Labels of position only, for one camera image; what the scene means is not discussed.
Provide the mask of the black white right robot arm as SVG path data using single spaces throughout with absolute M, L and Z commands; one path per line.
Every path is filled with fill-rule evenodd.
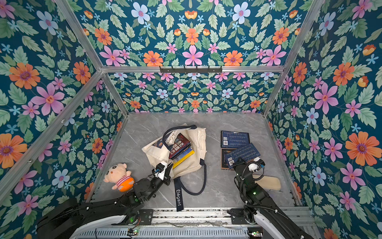
M 259 161 L 233 163 L 235 185 L 244 202 L 242 209 L 230 209 L 228 214 L 243 218 L 249 224 L 261 226 L 274 239 L 311 239 L 312 236 L 295 224 L 274 202 L 268 192 L 253 178 L 253 172 L 263 169 Z

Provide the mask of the beige sponge block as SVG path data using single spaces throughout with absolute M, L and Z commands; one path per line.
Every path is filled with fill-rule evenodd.
M 277 177 L 263 176 L 253 174 L 253 179 L 265 190 L 281 191 L 281 181 Z

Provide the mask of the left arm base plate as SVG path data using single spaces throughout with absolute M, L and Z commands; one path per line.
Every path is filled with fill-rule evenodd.
M 153 214 L 153 209 L 140 209 L 127 218 L 127 224 L 149 226 L 152 223 Z

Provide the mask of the blue green spine book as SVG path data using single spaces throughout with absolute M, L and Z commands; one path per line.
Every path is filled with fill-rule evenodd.
M 183 151 L 181 151 L 176 157 L 172 159 L 174 164 L 182 163 L 186 159 L 188 159 L 191 155 L 193 155 L 195 152 L 191 147 L 185 148 Z

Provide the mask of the aluminium front rail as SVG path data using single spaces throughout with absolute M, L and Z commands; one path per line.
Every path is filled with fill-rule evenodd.
M 72 239 L 270 239 L 261 226 L 233 225 L 227 207 L 153 208 L 151 225 L 105 225 L 76 234 Z

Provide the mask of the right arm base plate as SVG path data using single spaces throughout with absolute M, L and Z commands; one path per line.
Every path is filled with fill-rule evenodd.
M 231 223 L 233 225 L 254 225 L 256 224 L 251 212 L 242 208 L 232 208 L 227 210 L 227 213 L 231 217 Z

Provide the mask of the yellow spine book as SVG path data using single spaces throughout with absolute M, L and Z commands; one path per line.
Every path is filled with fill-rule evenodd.
M 192 148 L 188 148 L 182 153 L 180 153 L 176 158 L 173 159 L 173 168 L 178 167 L 181 163 L 183 163 L 186 159 L 192 156 L 195 151 Z

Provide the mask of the brown black scroll cover book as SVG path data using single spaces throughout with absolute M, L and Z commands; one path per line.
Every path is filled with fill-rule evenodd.
M 231 152 L 235 151 L 236 148 L 222 148 L 221 149 L 221 169 L 224 170 L 233 170 L 233 164 L 235 164 L 238 160 L 232 160 L 231 165 L 230 161 L 227 160 L 227 155 L 230 154 Z

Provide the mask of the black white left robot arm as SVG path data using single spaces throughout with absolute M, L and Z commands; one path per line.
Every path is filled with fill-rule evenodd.
M 152 179 L 146 177 L 133 184 L 122 196 L 98 202 L 66 200 L 44 215 L 37 224 L 39 239 L 69 239 L 83 231 L 105 225 L 132 223 L 132 217 L 149 201 L 163 184 L 169 185 L 173 163 L 162 161 L 153 169 Z

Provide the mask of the metal hook rail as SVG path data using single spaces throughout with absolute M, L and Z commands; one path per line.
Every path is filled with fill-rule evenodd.
M 160 73 L 179 73 L 179 74 L 188 74 L 188 73 L 201 73 L 201 74 L 208 74 L 208 73 L 222 73 L 223 69 L 222 67 L 210 67 L 210 66 L 195 66 L 195 67 L 186 67 L 186 66 L 179 66 L 179 67 L 159 67 Z

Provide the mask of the maroon grid cover book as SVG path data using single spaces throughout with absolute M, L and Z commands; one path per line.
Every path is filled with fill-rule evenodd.
M 172 145 L 172 149 L 169 154 L 169 159 L 173 159 L 181 151 L 190 146 L 191 142 L 183 134 L 179 133 L 176 137 L 174 144 Z

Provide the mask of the cream canvas tote bag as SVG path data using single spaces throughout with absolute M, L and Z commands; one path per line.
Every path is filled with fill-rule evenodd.
M 201 195 L 207 184 L 206 130 L 195 124 L 181 125 L 168 129 L 162 137 L 144 146 L 152 166 L 167 165 L 169 177 L 174 180 L 177 211 L 184 210 L 183 192 L 192 196 Z M 203 169 L 204 178 L 200 191 L 192 192 L 186 188 L 181 177 Z

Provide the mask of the blue Little Prince book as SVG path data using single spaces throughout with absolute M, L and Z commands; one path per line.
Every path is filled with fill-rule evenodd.
M 237 149 L 250 143 L 249 133 L 221 131 L 221 148 Z

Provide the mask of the pink plush pig toy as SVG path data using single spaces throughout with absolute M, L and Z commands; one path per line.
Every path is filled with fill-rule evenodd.
M 105 183 L 113 183 L 112 190 L 120 192 L 128 192 L 135 183 L 134 178 L 131 176 L 131 171 L 127 170 L 126 163 L 118 163 L 110 167 L 103 181 Z

